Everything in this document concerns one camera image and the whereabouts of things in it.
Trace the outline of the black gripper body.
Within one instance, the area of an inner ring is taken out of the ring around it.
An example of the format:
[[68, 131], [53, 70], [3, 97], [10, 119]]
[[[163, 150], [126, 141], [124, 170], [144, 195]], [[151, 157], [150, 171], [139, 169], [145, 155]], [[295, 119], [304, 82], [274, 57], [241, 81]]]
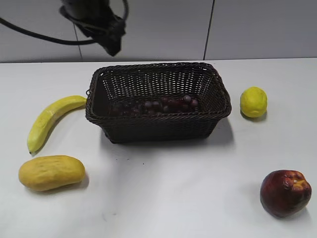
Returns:
[[126, 15], [119, 17], [114, 14], [108, 0], [63, 0], [59, 12], [110, 56], [121, 51]]

